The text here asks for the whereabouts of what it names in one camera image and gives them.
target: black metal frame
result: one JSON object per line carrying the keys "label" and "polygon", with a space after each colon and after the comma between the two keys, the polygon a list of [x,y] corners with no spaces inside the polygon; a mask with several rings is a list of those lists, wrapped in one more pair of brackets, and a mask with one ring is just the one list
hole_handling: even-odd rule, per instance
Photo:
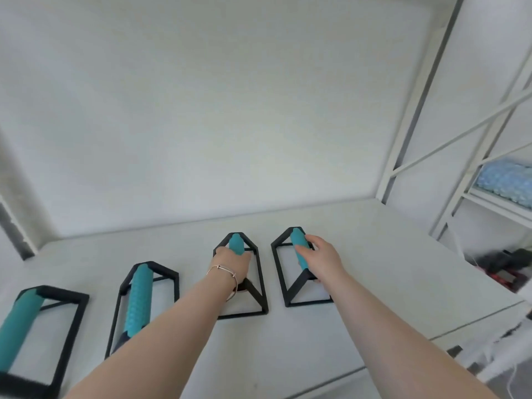
{"label": "black metal frame", "polygon": [[111,355],[114,332],[116,330],[116,322],[118,321],[118,313],[120,312],[120,304],[122,303],[122,297],[124,297],[131,288],[131,281],[133,280],[133,275],[137,271],[137,268],[141,264],[145,263],[148,265],[150,270],[160,275],[160,277],[155,277],[153,279],[153,282],[159,282],[160,280],[173,280],[173,301],[175,302],[179,299],[179,273],[177,273],[175,270],[167,268],[153,261],[141,262],[134,265],[129,271],[124,281],[122,282],[122,284],[120,285],[120,290],[118,291],[118,297],[116,298],[116,306],[114,307],[113,323],[111,325],[111,332],[109,334],[107,349],[105,350],[105,358]]}
{"label": "black metal frame", "polygon": [[262,268],[261,268],[261,260],[259,257],[259,249],[257,246],[251,242],[251,240],[244,234],[243,232],[230,232],[227,234],[227,236],[220,242],[216,248],[212,251],[212,256],[216,255],[216,249],[220,246],[226,246],[229,243],[229,240],[231,239],[233,234],[239,234],[244,242],[249,246],[249,248],[245,248],[244,250],[250,250],[255,254],[255,257],[257,259],[257,268],[259,270],[259,283],[261,285],[261,292],[255,288],[253,283],[247,278],[245,278],[237,287],[237,291],[248,291],[249,294],[253,298],[255,298],[255,301],[259,303],[262,310],[255,311],[255,312],[243,312],[243,313],[234,313],[230,315],[220,315],[218,316],[218,319],[231,319],[231,318],[243,318],[244,316],[256,316],[256,315],[266,315],[269,311],[268,309],[268,299],[266,297],[266,289],[264,288],[264,279],[262,277]]}
{"label": "black metal frame", "polygon": [[89,302],[89,295],[83,293],[77,293],[76,291],[65,290],[62,288],[52,286],[37,286],[32,288],[26,288],[17,295],[17,300],[27,290],[37,290],[37,295],[49,300],[59,301],[54,304],[45,305],[41,307],[40,311],[44,311],[50,308],[66,304],[77,304],[76,314],[70,324],[70,329],[65,339],[61,356],[57,362],[54,377],[52,382],[47,385],[42,382],[31,381],[18,375],[11,375],[7,372],[0,372],[0,394],[19,398],[32,398],[32,399],[56,399],[59,396],[61,385],[63,384],[63,378],[67,371],[67,365],[74,348],[76,336],[83,319],[83,314]]}
{"label": "black metal frame", "polygon": [[[285,301],[285,307],[289,308],[291,306],[304,306],[304,305],[314,305],[314,304],[327,304],[329,302],[334,302],[333,299],[329,296],[328,300],[313,300],[313,301],[304,301],[304,302],[292,302],[297,293],[303,288],[306,282],[310,280],[317,280],[317,277],[312,274],[312,272],[306,268],[301,274],[297,277],[296,281],[286,288],[285,276],[283,275],[283,269],[281,268],[281,262],[279,260],[279,255],[277,254],[277,248],[281,246],[293,246],[291,242],[284,242],[289,237],[294,228],[299,228],[304,234],[303,228],[301,227],[289,227],[283,232],[275,241],[271,243],[271,252],[273,253],[273,260],[275,261],[275,267],[277,268],[277,275],[279,276],[279,283],[281,284],[281,292],[283,293],[283,300]],[[314,250],[314,247],[309,242],[309,248]]]}

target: textured teal grip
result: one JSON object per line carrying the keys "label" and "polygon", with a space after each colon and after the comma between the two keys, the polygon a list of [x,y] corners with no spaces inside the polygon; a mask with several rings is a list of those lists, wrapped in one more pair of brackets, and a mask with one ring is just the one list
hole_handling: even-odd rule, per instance
{"label": "textured teal grip", "polygon": [[32,288],[25,291],[13,304],[0,327],[0,371],[8,372],[13,365],[43,301],[44,298]]}
{"label": "textured teal grip", "polygon": [[131,281],[128,312],[124,332],[129,337],[135,336],[150,323],[152,310],[153,271],[146,263],[141,264]]}
{"label": "textured teal grip", "polygon": [[237,255],[244,253],[244,240],[238,233],[234,233],[229,240],[229,248]]}
{"label": "textured teal grip", "polygon": [[[292,241],[292,244],[294,246],[302,245],[305,248],[309,247],[309,243],[305,239],[305,234],[303,234],[302,231],[299,228],[294,228],[293,229],[292,233],[290,234],[290,241]],[[301,268],[303,270],[305,270],[306,268],[309,268],[309,265],[307,264],[307,262],[303,258],[303,256],[298,254],[297,251],[296,251],[296,255],[297,255],[297,259],[298,259],[298,261],[300,263]]]}

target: forearm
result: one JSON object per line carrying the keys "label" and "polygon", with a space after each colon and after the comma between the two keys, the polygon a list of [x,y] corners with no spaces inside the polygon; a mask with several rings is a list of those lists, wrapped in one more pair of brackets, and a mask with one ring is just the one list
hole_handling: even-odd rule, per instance
{"label": "forearm", "polygon": [[213,269],[77,384],[67,398],[179,397],[234,287],[230,274]]}
{"label": "forearm", "polygon": [[383,399],[496,399],[351,276],[324,283]]}

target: white cable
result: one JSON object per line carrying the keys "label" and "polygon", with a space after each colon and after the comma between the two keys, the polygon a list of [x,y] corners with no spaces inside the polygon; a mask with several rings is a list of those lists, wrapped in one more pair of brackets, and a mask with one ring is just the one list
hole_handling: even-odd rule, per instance
{"label": "white cable", "polygon": [[508,383],[506,384],[506,390],[508,391],[508,395],[510,396],[510,399],[514,399],[513,395],[512,395],[512,390],[510,389],[510,385],[512,384],[512,382],[513,382],[513,380],[515,378],[515,374],[517,374],[517,364],[513,365],[513,373],[510,376],[510,378],[508,379]]}

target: white shelf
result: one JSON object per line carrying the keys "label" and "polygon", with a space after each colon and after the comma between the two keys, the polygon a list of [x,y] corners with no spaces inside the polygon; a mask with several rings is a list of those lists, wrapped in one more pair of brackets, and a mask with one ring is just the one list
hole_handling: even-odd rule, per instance
{"label": "white shelf", "polygon": [[476,187],[471,188],[468,193],[464,193],[463,197],[532,229],[532,210],[513,201]]}

